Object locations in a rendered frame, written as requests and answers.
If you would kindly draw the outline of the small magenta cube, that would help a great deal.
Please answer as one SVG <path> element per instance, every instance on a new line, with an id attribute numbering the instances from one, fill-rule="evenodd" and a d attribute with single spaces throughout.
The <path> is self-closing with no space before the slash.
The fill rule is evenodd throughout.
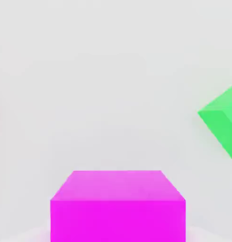
<path id="1" fill-rule="evenodd" d="M 186 242 L 186 201 L 161 171 L 74 171 L 50 221 L 51 242 Z"/>

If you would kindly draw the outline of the small green cube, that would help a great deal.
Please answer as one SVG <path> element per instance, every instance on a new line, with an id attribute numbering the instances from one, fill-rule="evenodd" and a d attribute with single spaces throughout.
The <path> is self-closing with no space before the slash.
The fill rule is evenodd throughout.
<path id="1" fill-rule="evenodd" d="M 199 110 L 198 115 L 232 158 L 232 87 Z"/>

